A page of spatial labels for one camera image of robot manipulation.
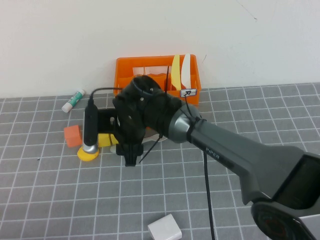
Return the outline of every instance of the white glue stick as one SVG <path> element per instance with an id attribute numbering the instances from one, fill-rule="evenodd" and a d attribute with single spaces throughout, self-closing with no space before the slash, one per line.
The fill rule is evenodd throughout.
<path id="1" fill-rule="evenodd" d="M 62 111 L 64 111 L 65 113 L 68 113 L 76 104 L 77 102 L 82 99 L 82 97 L 85 95 L 85 91 L 80 89 L 79 91 L 77 91 L 70 99 L 68 102 L 66 102 L 63 106 L 62 106 Z"/>

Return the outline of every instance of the black cable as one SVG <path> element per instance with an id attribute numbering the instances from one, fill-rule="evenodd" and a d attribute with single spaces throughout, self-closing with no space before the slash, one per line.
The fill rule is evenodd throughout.
<path id="1" fill-rule="evenodd" d="M 152 145 L 152 147 L 150 147 L 150 149 L 146 152 L 146 154 L 143 156 L 143 158 L 140 160 L 139 163 L 142 162 L 143 159 L 145 159 L 145 157 L 150 153 L 150 151 L 155 147 L 155 145 L 159 142 L 159 140 L 162 138 L 162 136 L 159 135 L 159 138 L 154 142 L 154 144 Z"/>
<path id="2" fill-rule="evenodd" d="M 211 196 L 210 196 L 209 177 L 208 177 L 208 159 L 207 159 L 207 154 L 205 152 L 203 152 L 203 160 L 204 160 L 205 189 L 206 189 L 206 198 L 208 201 L 211 237 L 212 237 L 212 240 L 215 240 L 216 238 L 215 238 L 214 221 L 212 216 Z"/>

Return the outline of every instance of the orange block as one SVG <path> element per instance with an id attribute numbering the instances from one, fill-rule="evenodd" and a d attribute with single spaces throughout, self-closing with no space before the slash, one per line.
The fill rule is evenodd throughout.
<path id="1" fill-rule="evenodd" d="M 82 145 L 82 135 L 78 125 L 65 127 L 63 131 L 66 144 L 69 148 Z"/>

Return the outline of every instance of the orange plastic crate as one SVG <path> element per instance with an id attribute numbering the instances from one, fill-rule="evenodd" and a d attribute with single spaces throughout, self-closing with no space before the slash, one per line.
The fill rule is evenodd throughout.
<path id="1" fill-rule="evenodd" d="M 180 72 L 182 68 L 182 63 L 185 55 L 180 55 Z M 135 77 L 134 68 L 145 68 L 145 67 L 160 67 L 160 66 L 171 66 L 174 60 L 174 56 L 143 56 L 143 57 L 120 57 L 116 60 L 115 66 L 115 78 L 114 78 L 114 87 L 115 88 L 124 88 L 127 86 L 131 80 Z M 165 90 L 166 82 L 166 73 L 160 74 L 148 74 L 153 78 L 161 87 L 162 90 Z M 201 90 L 201 83 L 198 72 L 197 58 L 195 55 L 190 56 L 190 79 L 191 79 L 191 88 L 196 89 L 196 95 L 188 96 L 187 101 L 190 104 L 198 105 L 199 104 L 199 94 Z M 118 90 L 113 91 L 115 95 L 118 94 Z M 168 94 L 178 97 L 181 100 L 185 100 L 184 97 L 180 97 L 180 91 L 175 90 L 171 85 L 171 75 L 169 73 L 168 77 Z"/>

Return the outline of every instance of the table surface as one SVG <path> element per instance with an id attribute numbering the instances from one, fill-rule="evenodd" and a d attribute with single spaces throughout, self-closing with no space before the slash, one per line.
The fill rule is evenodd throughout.
<path id="1" fill-rule="evenodd" d="M 218 126 L 267 145 L 320 154 L 320 83 L 203 89 L 199 111 Z M 112 107 L 97 94 L 99 108 Z M 63 129 L 82 125 L 86 99 L 0 99 L 0 239 L 150 240 L 147 225 L 172 214 L 183 240 L 209 240 L 203 156 L 190 143 L 158 143 L 136 167 L 108 147 L 91 162 L 68 148 Z M 209 157 L 217 240 L 267 240 L 239 178 Z"/>

